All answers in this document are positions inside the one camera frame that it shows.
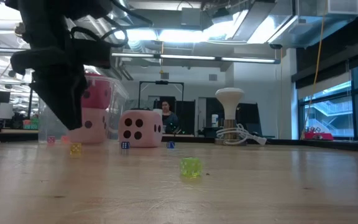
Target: blue die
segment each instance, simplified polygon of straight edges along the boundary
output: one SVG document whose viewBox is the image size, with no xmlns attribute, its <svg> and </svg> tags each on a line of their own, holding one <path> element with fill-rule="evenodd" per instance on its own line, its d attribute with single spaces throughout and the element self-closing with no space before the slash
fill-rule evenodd
<svg viewBox="0 0 358 224">
<path fill-rule="evenodd" d="M 129 142 L 121 142 L 121 149 L 129 149 L 131 144 Z"/>
<path fill-rule="evenodd" d="M 170 141 L 170 142 L 167 142 L 167 148 L 169 149 L 174 149 L 175 148 L 175 143 Z"/>
</svg>

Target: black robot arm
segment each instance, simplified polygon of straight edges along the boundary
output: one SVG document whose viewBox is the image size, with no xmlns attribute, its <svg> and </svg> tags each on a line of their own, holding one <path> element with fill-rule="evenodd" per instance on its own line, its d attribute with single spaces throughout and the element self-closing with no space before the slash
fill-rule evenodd
<svg viewBox="0 0 358 224">
<path fill-rule="evenodd" d="M 86 90 L 84 64 L 109 68 L 111 47 L 123 47 L 128 38 L 126 29 L 107 15 L 112 3 L 129 15 L 152 26 L 152 22 L 134 14 L 115 0 L 7 0 L 6 6 L 20 11 L 25 26 L 23 39 L 31 49 L 17 52 L 11 57 L 12 69 L 22 75 L 34 69 L 30 87 L 69 129 L 82 127 L 81 96 Z M 77 20 L 91 15 L 104 18 L 115 29 L 98 37 L 88 29 L 74 27 L 68 30 L 65 18 Z M 109 35 L 123 31 L 125 39 L 118 44 L 104 41 Z M 75 39 L 82 32 L 93 40 Z"/>
</svg>

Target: yellow cable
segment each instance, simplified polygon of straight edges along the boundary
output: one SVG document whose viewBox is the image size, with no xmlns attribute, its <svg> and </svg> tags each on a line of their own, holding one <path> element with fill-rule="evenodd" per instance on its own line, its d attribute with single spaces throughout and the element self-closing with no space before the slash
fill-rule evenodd
<svg viewBox="0 0 358 224">
<path fill-rule="evenodd" d="M 315 91 L 316 91 L 316 82 L 317 82 L 317 76 L 318 76 L 318 69 L 319 69 L 319 66 L 320 66 L 321 46 L 323 44 L 324 20 L 326 18 L 327 10 L 328 10 L 328 0 L 326 0 L 326 5 L 324 7 L 323 20 L 321 21 L 320 43 L 319 43 L 319 46 L 318 46 L 316 75 L 314 76 L 314 82 L 313 82 L 313 91 L 312 91 L 313 94 L 311 95 L 310 100 L 309 100 L 308 114 L 306 115 L 305 124 L 303 125 L 303 130 L 302 130 L 302 134 L 301 134 L 301 140 L 303 140 L 305 138 L 306 123 L 308 122 L 309 115 L 310 115 L 311 100 L 313 99 L 313 96 L 314 96 Z"/>
</svg>

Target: white power cord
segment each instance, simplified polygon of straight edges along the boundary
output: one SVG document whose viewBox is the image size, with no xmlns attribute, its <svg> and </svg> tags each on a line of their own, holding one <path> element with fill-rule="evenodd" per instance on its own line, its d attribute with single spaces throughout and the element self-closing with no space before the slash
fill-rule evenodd
<svg viewBox="0 0 358 224">
<path fill-rule="evenodd" d="M 247 130 L 244 129 L 242 124 L 237 124 L 236 128 L 226 128 L 226 129 L 216 131 L 216 136 L 218 138 L 222 139 L 224 137 L 224 134 L 228 134 L 228 133 L 237 133 L 240 136 L 240 140 L 237 142 L 229 142 L 229 141 L 223 142 L 225 145 L 228 145 L 228 146 L 235 146 L 235 145 L 241 144 L 241 143 L 245 142 L 248 138 L 257 141 L 259 144 L 261 144 L 263 146 L 266 144 L 266 141 L 267 141 L 266 138 L 262 138 L 262 137 L 258 137 L 258 136 L 254 136 L 254 135 L 250 134 Z"/>
</svg>

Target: dark shirt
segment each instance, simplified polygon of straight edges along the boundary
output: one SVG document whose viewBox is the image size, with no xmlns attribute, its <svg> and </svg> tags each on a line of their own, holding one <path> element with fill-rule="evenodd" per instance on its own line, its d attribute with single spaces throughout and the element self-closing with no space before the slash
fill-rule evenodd
<svg viewBox="0 0 358 224">
<path fill-rule="evenodd" d="M 165 133 L 172 133 L 178 126 L 178 117 L 172 112 L 170 115 L 162 115 L 162 124 L 165 125 Z"/>
</svg>

